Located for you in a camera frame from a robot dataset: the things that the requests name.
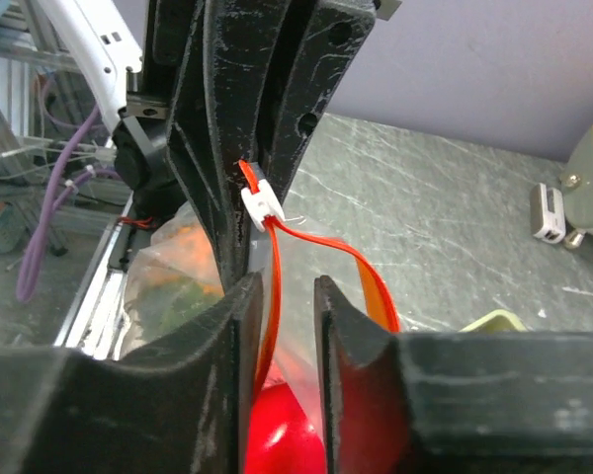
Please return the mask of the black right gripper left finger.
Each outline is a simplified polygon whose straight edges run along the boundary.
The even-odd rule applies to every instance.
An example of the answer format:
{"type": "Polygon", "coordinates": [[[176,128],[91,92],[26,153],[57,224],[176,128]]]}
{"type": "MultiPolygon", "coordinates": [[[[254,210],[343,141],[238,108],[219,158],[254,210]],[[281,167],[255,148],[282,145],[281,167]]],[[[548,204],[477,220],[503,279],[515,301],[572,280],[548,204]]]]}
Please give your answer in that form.
{"type": "Polygon", "coordinates": [[[0,348],[0,473],[239,473],[263,312],[259,274],[118,361],[0,348]]]}

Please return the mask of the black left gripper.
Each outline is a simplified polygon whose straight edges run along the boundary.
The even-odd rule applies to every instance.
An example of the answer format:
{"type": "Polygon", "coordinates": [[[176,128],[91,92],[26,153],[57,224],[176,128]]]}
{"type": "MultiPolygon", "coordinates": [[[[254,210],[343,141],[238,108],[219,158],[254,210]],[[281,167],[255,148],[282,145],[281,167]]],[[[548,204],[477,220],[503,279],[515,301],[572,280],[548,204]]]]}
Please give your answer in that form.
{"type": "Polygon", "coordinates": [[[150,1],[141,70],[126,70],[127,104],[113,133],[115,171],[139,216],[168,217],[185,195],[225,289],[247,272],[250,225],[238,162],[257,152],[266,76],[289,6],[150,1]]]}

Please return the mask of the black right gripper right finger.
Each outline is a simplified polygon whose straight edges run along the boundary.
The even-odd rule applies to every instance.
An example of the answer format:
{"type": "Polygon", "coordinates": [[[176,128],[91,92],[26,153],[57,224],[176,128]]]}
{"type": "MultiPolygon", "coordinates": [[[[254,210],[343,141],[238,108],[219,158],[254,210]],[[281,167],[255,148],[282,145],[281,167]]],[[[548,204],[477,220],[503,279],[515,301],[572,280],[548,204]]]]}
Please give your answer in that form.
{"type": "Polygon", "coordinates": [[[593,333],[397,333],[314,283],[331,473],[593,473],[593,333]]]}

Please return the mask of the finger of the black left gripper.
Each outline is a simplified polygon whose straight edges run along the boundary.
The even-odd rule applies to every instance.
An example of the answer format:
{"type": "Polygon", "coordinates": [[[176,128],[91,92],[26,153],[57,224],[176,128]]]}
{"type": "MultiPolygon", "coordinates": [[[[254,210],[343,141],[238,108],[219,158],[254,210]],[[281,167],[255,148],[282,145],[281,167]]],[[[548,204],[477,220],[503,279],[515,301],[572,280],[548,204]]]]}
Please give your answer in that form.
{"type": "Polygon", "coordinates": [[[313,132],[376,22],[372,1],[293,1],[258,118],[259,164],[284,201],[313,132]]]}

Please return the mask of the red yellow toy mango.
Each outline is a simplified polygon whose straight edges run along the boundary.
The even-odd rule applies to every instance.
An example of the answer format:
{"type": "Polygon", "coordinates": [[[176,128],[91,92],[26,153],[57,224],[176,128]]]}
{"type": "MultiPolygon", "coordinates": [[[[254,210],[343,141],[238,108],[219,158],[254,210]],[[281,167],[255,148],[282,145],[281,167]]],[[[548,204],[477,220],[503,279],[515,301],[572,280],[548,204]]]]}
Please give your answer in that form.
{"type": "Polygon", "coordinates": [[[287,383],[264,388],[253,405],[244,472],[326,472],[322,441],[287,383]]]}

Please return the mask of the orange toy pineapple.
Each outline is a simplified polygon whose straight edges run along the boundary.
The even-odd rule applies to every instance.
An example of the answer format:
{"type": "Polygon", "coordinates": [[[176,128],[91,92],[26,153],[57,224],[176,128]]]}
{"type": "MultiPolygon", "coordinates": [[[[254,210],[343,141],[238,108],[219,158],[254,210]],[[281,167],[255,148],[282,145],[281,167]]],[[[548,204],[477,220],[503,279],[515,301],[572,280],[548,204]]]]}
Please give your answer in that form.
{"type": "Polygon", "coordinates": [[[171,226],[132,264],[133,311],[140,339],[152,342],[192,321],[223,298],[212,245],[198,223],[171,226]]]}

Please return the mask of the clear zip bag orange zipper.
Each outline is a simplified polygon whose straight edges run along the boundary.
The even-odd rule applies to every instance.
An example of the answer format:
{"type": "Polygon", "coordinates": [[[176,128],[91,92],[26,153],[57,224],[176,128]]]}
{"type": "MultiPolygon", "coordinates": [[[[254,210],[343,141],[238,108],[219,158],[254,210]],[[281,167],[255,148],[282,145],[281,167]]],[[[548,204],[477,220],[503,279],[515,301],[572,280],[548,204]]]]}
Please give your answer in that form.
{"type": "MultiPolygon", "coordinates": [[[[348,271],[351,278],[361,284],[359,292],[368,316],[392,332],[400,329],[396,308],[383,279],[360,252],[339,238],[323,235],[319,227],[304,217],[287,219],[260,168],[245,162],[241,162],[239,167],[247,182],[241,197],[245,208],[252,211],[253,228],[259,233],[252,245],[254,252],[262,258],[266,298],[265,330],[255,375],[257,398],[264,388],[287,383],[321,440],[320,408],[316,400],[319,388],[313,362],[313,327],[306,322],[304,310],[297,308],[298,299],[306,295],[304,278],[297,274],[297,263],[316,257],[340,258],[340,269],[348,271]]],[[[185,204],[156,231],[150,245],[165,229],[188,223],[200,224],[190,206],[185,204]]],[[[131,285],[132,264],[125,293],[125,310],[136,329],[135,337],[126,342],[131,349],[145,343],[140,339],[140,328],[133,311],[127,308],[127,298],[132,295],[128,288],[131,285]]]]}

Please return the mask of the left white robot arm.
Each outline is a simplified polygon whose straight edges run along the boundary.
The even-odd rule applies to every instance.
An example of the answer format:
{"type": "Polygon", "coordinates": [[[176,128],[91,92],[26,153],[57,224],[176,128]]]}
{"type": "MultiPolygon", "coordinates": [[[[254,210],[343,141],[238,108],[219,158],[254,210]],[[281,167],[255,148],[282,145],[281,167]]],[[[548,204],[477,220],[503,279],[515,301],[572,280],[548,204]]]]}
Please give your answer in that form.
{"type": "Polygon", "coordinates": [[[188,201],[224,288],[248,270],[240,161],[285,198],[335,90],[372,31],[372,1],[153,1],[137,43],[111,1],[44,1],[118,150],[135,206],[188,201]]]}

